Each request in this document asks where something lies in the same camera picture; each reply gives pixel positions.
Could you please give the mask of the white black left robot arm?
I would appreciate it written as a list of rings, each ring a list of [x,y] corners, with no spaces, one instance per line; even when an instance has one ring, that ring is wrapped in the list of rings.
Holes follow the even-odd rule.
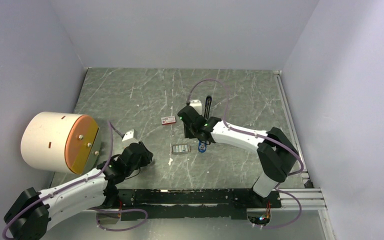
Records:
[[[110,156],[86,174],[62,185],[36,191],[24,190],[4,216],[5,240],[39,240],[58,223],[84,211],[120,207],[117,184],[134,171],[151,164],[153,153],[139,142]]]

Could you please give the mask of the grey staple strips tray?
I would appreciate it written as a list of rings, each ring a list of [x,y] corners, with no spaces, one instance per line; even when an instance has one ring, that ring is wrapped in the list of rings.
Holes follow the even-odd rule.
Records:
[[[191,152],[191,147],[189,144],[174,144],[171,146],[171,152],[174,155],[186,154]]]

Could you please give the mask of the aluminium rail frame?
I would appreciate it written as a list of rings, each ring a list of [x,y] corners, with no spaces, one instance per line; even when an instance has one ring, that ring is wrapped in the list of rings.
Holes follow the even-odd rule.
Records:
[[[251,130],[283,131],[299,153],[286,180],[300,179],[306,169],[278,75],[257,70],[133,68],[121,73],[117,80],[112,80],[116,72],[110,70],[99,79],[87,77],[74,112],[91,116],[99,126],[101,143],[92,169],[131,143],[143,142],[153,153],[152,163],[117,184],[118,190],[252,189],[263,172],[257,154],[223,143],[211,143],[201,153],[198,139],[185,138],[178,112],[191,106],[204,116],[208,95],[212,96],[209,118]],[[169,116],[175,116],[176,123],[162,125],[161,118]],[[189,144],[191,152],[172,154],[176,144]],[[72,175],[76,179],[84,174]],[[280,194],[279,209],[301,213],[326,208],[320,189],[287,189],[282,183],[272,190]],[[272,229],[272,209],[276,208],[248,210],[246,221]]]

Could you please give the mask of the white red staple box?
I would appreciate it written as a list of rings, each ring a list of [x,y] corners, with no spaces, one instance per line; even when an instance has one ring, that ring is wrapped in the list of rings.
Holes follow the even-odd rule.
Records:
[[[176,117],[175,116],[166,116],[161,118],[161,124],[163,126],[165,125],[171,125],[176,123]]]

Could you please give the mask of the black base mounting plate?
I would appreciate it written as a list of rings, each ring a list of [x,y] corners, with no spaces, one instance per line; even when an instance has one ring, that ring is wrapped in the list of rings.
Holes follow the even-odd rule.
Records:
[[[118,193],[99,204],[98,208],[122,209],[122,221],[144,217],[141,212],[129,212],[130,209],[143,209],[150,219],[225,217],[247,220],[251,209],[279,209],[281,206],[280,193],[275,190],[267,197],[261,197],[250,188],[207,188],[119,189]]]

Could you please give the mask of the white orange cylinder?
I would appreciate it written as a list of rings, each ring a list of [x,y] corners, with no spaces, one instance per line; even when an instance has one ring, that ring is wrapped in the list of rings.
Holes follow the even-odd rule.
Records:
[[[20,152],[35,169],[82,175],[92,169],[100,145],[99,126],[91,116],[43,111],[27,125]]]

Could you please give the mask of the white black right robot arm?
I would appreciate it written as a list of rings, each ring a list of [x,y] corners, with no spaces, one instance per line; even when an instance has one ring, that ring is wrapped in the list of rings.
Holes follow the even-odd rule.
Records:
[[[299,158],[299,152],[283,131],[272,127],[269,131],[239,127],[218,117],[208,119],[192,106],[178,112],[183,122],[185,137],[209,144],[227,144],[257,154],[262,174],[252,186],[250,202],[262,207],[269,194],[280,183],[285,182]]]

